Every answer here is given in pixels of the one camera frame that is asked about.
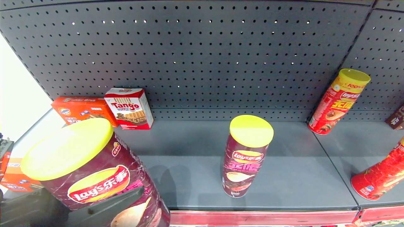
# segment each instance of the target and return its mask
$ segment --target potato chip canister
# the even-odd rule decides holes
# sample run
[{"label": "potato chip canister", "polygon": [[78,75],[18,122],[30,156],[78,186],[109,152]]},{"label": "potato chip canister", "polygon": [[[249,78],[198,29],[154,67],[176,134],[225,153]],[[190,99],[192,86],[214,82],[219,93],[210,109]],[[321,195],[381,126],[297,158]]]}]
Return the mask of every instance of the potato chip canister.
[{"label": "potato chip canister", "polygon": [[240,115],[230,122],[222,175],[227,195],[240,198],[247,193],[273,136],[272,126],[256,116]]},{"label": "potato chip canister", "polygon": [[21,171],[71,210],[144,186],[142,197],[105,226],[167,227],[170,212],[140,159],[104,118],[68,125],[34,145]]},{"label": "potato chip canister", "polygon": [[322,97],[308,127],[314,133],[328,134],[354,105],[370,77],[354,69],[341,69]]},{"label": "potato chip canister", "polygon": [[353,189],[363,198],[378,200],[404,179],[404,137],[381,162],[353,176]]}]

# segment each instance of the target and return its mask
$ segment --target red chip can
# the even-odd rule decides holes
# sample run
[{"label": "red chip can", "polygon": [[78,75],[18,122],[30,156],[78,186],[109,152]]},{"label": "red chip can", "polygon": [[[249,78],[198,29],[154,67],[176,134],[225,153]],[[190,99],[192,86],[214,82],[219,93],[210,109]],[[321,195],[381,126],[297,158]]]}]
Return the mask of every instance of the red chip can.
[{"label": "red chip can", "polygon": [[369,75],[364,72],[341,69],[309,121],[310,130],[320,135],[328,134],[354,105],[369,81]]},{"label": "red chip can", "polygon": [[240,198],[247,193],[273,136],[272,126],[262,118],[240,115],[231,121],[222,176],[228,196]]},{"label": "red chip can", "polygon": [[378,200],[402,179],[404,179],[404,137],[383,161],[353,176],[351,184],[363,198]]}]

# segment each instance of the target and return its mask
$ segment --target maroon chip can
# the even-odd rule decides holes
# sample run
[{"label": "maroon chip can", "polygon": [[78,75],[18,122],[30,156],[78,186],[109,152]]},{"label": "maroon chip can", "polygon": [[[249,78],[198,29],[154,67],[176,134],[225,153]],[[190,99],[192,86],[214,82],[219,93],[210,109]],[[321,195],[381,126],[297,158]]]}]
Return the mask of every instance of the maroon chip can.
[{"label": "maroon chip can", "polygon": [[105,226],[170,224],[170,212],[148,171],[106,119],[93,118],[60,129],[28,151],[21,170],[71,210],[144,186],[143,195]]},{"label": "maroon chip can", "polygon": [[227,195],[240,198],[247,193],[273,136],[272,126],[262,118],[241,115],[231,121],[222,175]]}]

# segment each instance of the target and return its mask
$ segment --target yellow plastic lid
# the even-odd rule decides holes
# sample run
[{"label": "yellow plastic lid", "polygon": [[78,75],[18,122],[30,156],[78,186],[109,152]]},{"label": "yellow plastic lid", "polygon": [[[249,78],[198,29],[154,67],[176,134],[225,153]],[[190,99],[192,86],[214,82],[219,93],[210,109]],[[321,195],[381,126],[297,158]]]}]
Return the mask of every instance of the yellow plastic lid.
[{"label": "yellow plastic lid", "polygon": [[240,115],[230,122],[230,134],[246,147],[264,147],[274,137],[274,129],[266,120],[252,115]]},{"label": "yellow plastic lid", "polygon": [[38,181],[67,175],[93,159],[113,132],[104,118],[68,125],[35,144],[21,160],[21,171]]},{"label": "yellow plastic lid", "polygon": [[345,82],[360,86],[364,86],[370,81],[368,74],[355,69],[341,69],[338,76],[342,77]]}]

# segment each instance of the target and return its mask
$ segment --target cardboard box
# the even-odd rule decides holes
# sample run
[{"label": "cardboard box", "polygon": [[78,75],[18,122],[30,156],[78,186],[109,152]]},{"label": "cardboard box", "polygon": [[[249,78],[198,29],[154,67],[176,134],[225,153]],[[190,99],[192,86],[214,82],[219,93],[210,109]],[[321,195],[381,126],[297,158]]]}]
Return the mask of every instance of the cardboard box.
[{"label": "cardboard box", "polygon": [[153,116],[142,88],[111,88],[104,96],[122,129],[150,129]]},{"label": "cardboard box", "polygon": [[32,180],[21,172],[21,160],[22,158],[9,159],[6,172],[4,173],[0,184],[11,191],[31,192],[43,188],[39,181]]},{"label": "cardboard box", "polygon": [[385,122],[395,130],[404,129],[404,103]]},{"label": "cardboard box", "polygon": [[51,105],[67,124],[89,118],[105,118],[113,127],[118,127],[118,122],[104,98],[59,97]]}]

